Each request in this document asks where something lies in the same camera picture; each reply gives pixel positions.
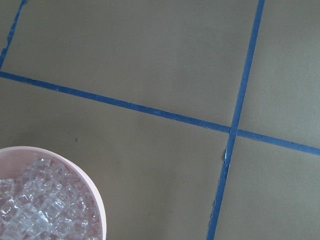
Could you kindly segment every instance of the bowl of ice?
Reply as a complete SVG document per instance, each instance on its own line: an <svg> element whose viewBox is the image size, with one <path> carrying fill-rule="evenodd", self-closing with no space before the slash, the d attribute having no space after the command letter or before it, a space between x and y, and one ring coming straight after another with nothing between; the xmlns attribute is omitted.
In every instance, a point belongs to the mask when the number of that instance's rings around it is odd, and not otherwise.
<svg viewBox="0 0 320 240"><path fill-rule="evenodd" d="M106 212L73 162L37 147L0 149L0 240L105 240Z"/></svg>

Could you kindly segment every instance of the blue tape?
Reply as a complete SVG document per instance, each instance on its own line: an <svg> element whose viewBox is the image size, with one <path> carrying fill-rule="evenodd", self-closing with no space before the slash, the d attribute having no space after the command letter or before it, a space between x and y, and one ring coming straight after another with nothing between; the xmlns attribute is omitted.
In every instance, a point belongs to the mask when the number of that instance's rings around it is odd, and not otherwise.
<svg viewBox="0 0 320 240"><path fill-rule="evenodd" d="M21 1L20 7L18 9L18 12L15 15L15 18L14 18L13 24L11 26L10 32L8 34L8 37L6 38L7 39L7 45L6 45L5 48L2 49L1 55L0 55L0 70L2 68L2 65L4 64L4 61L5 61L7 52L9 50L10 44L12 42L12 39L14 38L14 34L15 34L15 31L16 31L16 27L17 27L17 23L18 23L18 20L19 20L21 9L26 3L27 3L27 0L22 0Z"/></svg>
<svg viewBox="0 0 320 240"><path fill-rule="evenodd" d="M286 141L286 140L282 140L282 139L279 139L279 138L276 138L276 137L261 135L261 134L258 134L258 133L245 131L245 130L241 130L241 129L238 130L237 135L240 136L240 137L247 138L247 139L257 140L257 141L260 141L260 142L273 144L273 145L277 145L277 146L280 146L280 147L293 149L293 150L297 150L297 151L300 151L300 152L304 152L304 153L320 156L320 149L316 148L316 147L313 147L313 146L307 146L307 145L303 145L303 144L300 144L300 143Z"/></svg>
<svg viewBox="0 0 320 240"><path fill-rule="evenodd" d="M114 98L110 98L110 97L106 97L106 96L102 96L102 95L97 95L94 93L81 91L81 90L77 90L77 89L70 88L70 87L60 86L60 85L48 83L45 81L33 80L33 79L30 79L30 78L27 78L24 76L18 76L18 75L11 74L8 72L0 71L0 77L5 78L5 79L14 80L14 81L21 82L21 83L31 84L31 85L38 86L38 87L41 87L44 89L50 89L50 90L54 90L57 92L70 94L70 95L78 96L78 97L85 98L85 99L94 100L97 102L102 102L105 104L110 104L110 105L114 105L114 106L118 106L118 107L122 107L122 108L126 108L126 109L135 110L138 112L146 113L146 114L159 116L159 117L166 118L166 119L175 120L175 121L186 123L186 124L191 124L191 125L203 127L206 129L212 129L212 130L220 131L220 132L227 133L227 134L230 132L229 126L224 126L221 124L217 124L217 123L213 123L213 122L209 122L209 121L204 121L204 120L200 120L200 119L193 118L193 117L183 116L183 115L159 110L159 109L152 108L152 107L142 106L142 105L134 104L131 102L126 102L126 101L122 101L122 100L118 100L118 99L114 99Z"/></svg>
<svg viewBox="0 0 320 240"><path fill-rule="evenodd" d="M215 195L214 206L213 206L210 225L209 225L208 234L207 234L207 238L206 238L207 240L213 240L215 238L215 234L216 234L219 213L220 213L220 209L221 209L223 195L224 195L225 188L226 188L229 166L231 163L232 153L234 150L235 140L236 140L237 131L238 131L238 127L239 127L239 121L240 121L240 117L241 117L241 111L242 111L242 107L243 107L243 103L244 103L244 99L245 99L245 94L246 94L246 90L247 90L247 85L248 85L251 65L252 65L252 61L253 61L253 57L254 57L254 52L255 52L255 48L256 48L258 31L259 31L261 17L262 17L262 13L263 13L263 9L264 9L264 4L265 4L264 0L258 1L256 13L255 13L255 18L254 18L254 22L253 22L253 27L252 27L252 32L251 32L251 37L250 37L250 43L249 43L249 47L248 47L248 52L246 55L245 64L244 64L244 68L243 68L240 88L239 88L239 92L238 92L238 96L237 96L237 100L236 100L236 104L235 104L235 109L234 109L234 113L233 113L231 129L230 129L230 133L229 133L228 142L226 145L225 159L222 164L218 188L217 188L216 195Z"/></svg>

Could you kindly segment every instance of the tiled floor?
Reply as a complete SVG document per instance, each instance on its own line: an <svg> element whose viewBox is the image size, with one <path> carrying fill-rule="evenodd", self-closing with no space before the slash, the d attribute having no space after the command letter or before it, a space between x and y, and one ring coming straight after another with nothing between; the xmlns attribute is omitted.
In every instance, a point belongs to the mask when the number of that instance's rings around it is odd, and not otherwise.
<svg viewBox="0 0 320 240"><path fill-rule="evenodd" d="M1 49L20 3L0 0ZM109 240L317 239L320 5L266 1L255 49L263 3L28 0L0 148L79 165Z"/></svg>

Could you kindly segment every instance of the round plastic container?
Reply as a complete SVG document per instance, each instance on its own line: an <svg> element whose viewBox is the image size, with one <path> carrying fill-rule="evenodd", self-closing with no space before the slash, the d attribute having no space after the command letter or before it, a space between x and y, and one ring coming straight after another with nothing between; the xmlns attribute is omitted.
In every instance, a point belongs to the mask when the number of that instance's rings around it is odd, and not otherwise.
<svg viewBox="0 0 320 240"><path fill-rule="evenodd" d="M102 228L101 240L107 239L107 219L104 203L100 193L90 177L77 165L68 159L45 149L31 146L13 146L0 149L0 179L15 178L22 174L27 164L32 164L36 159L51 159L55 163L63 163L68 170L76 172L87 184L91 191L99 212Z"/></svg>

